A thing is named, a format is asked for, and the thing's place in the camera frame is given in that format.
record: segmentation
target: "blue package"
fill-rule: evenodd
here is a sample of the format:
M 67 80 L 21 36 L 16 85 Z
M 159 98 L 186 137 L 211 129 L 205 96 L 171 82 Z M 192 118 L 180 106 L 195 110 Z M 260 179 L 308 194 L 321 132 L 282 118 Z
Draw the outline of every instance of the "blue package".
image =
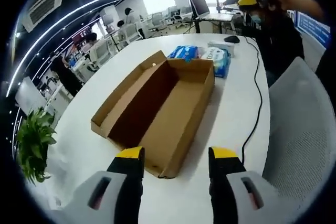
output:
M 217 47 L 209 47 L 201 59 L 213 60 L 216 77 L 225 78 L 229 71 L 230 53 Z
M 178 46 L 175 50 L 167 57 L 169 59 L 184 59 L 185 61 L 190 61 L 191 59 L 197 59 L 198 50 L 195 46 Z

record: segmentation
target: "cardboard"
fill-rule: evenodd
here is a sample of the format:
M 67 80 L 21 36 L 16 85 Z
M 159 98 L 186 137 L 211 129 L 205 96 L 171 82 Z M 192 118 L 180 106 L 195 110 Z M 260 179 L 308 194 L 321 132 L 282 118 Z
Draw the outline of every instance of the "cardboard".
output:
M 214 87 L 211 60 L 166 59 L 159 51 L 138 65 L 91 119 L 91 129 L 120 150 L 145 148 L 145 168 L 175 177 Z

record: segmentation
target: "green plant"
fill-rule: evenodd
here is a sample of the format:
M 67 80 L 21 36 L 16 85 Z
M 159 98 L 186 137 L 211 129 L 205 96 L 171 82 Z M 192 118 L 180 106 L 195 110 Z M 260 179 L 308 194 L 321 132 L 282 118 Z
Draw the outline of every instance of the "green plant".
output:
M 34 183 L 34 179 L 43 182 L 49 178 L 45 176 L 47 167 L 47 153 L 49 144 L 55 144 L 51 136 L 55 131 L 50 127 L 54 121 L 50 115 L 39 108 L 29 113 L 18 133 L 19 142 L 17 158 L 25 177 Z

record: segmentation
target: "monitor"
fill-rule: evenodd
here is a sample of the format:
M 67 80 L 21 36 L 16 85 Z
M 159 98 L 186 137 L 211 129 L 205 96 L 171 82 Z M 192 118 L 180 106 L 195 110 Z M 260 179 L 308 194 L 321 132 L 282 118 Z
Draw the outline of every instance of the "monitor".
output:
M 191 0 L 191 3 L 196 10 L 198 18 L 204 18 L 210 13 L 208 4 L 205 0 Z

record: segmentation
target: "cardboard box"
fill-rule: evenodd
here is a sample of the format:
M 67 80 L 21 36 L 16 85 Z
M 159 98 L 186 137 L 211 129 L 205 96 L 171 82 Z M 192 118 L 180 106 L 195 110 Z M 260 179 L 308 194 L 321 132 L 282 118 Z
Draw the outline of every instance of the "cardboard box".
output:
M 211 60 L 166 59 L 159 51 L 138 65 L 91 120 L 119 149 L 145 148 L 145 168 L 173 178 L 183 163 L 214 86 Z

